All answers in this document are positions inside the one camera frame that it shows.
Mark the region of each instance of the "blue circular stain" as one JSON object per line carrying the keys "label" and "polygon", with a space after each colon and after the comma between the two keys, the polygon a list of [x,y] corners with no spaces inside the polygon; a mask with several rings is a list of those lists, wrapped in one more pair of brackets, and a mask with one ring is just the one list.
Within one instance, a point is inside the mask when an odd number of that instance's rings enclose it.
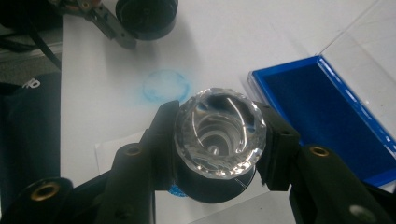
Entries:
{"label": "blue circular stain", "polygon": [[173,100],[184,101],[190,91],[190,83],[180,73],[160,70],[151,73],[143,83],[143,95],[154,103]]}

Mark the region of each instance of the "transparent plastic lid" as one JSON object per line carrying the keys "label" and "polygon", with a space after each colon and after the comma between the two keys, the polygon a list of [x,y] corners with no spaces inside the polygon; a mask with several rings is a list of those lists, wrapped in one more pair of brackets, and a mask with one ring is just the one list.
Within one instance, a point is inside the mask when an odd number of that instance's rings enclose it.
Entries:
{"label": "transparent plastic lid", "polygon": [[178,155],[207,178],[231,179],[254,167],[265,147],[260,109],[233,90],[198,92],[177,114]]}

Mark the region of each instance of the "white table surface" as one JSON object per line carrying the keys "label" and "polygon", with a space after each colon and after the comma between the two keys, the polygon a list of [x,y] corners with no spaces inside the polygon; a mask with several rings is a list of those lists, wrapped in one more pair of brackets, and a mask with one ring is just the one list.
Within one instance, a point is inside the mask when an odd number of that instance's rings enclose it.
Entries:
{"label": "white table surface", "polygon": [[[103,2],[113,10],[117,1]],[[150,125],[158,106],[174,96],[183,101],[211,87],[246,93],[249,71],[320,53],[374,3],[375,0],[179,0],[174,30],[156,41],[139,41],[134,50],[108,40],[92,23],[64,16],[62,176],[77,186],[99,175],[96,144],[142,132]],[[144,90],[151,83],[151,74],[161,71],[178,74],[184,87],[188,87],[187,95],[179,95],[180,80],[155,77],[160,84],[151,88],[158,88],[163,98],[147,97]],[[241,195],[237,204],[259,199],[256,196],[266,190],[257,185],[252,187],[251,195]],[[279,207],[284,208],[277,209],[281,216],[290,214],[286,194],[262,197],[278,199]],[[157,214],[161,217],[158,223],[189,223],[227,207],[189,207],[191,202],[177,203],[172,201],[175,197],[161,197],[157,200],[163,200],[157,204],[161,211]],[[180,206],[190,212],[175,218],[172,210],[177,211]],[[203,211],[199,216],[193,213],[197,206]]]}

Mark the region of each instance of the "black clamp arm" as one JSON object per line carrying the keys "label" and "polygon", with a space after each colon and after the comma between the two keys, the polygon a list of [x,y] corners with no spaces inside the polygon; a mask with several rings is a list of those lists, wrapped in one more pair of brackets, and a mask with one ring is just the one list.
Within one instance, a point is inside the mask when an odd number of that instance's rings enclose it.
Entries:
{"label": "black clamp arm", "polygon": [[122,47],[134,49],[136,40],[120,24],[117,18],[98,0],[49,0],[61,14],[70,14],[92,21],[109,39],[115,39]]}

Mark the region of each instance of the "black cable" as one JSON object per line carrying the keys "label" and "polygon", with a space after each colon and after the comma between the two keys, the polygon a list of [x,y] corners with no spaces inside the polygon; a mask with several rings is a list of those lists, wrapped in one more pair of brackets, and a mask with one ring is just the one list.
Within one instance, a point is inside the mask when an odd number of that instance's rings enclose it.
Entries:
{"label": "black cable", "polygon": [[52,50],[50,50],[46,42],[44,42],[44,40],[38,34],[38,31],[30,20],[22,2],[18,1],[15,9],[15,11],[18,12],[18,14],[16,14],[16,17],[19,21],[21,28],[32,38],[32,40],[41,49],[41,51],[43,51],[47,58],[49,58],[55,64],[55,66],[59,68],[59,70],[62,70],[61,60],[59,60],[55,56],[55,54],[52,52]]}
{"label": "black cable", "polygon": [[55,66],[59,68],[59,70],[62,70],[62,62],[59,60],[56,55],[50,50],[49,46],[44,42],[44,40],[41,38],[41,36],[38,34],[37,29],[33,26],[32,23],[30,23],[29,27],[29,36],[32,38],[32,40],[35,42],[35,44],[43,51],[43,53],[49,58]]}

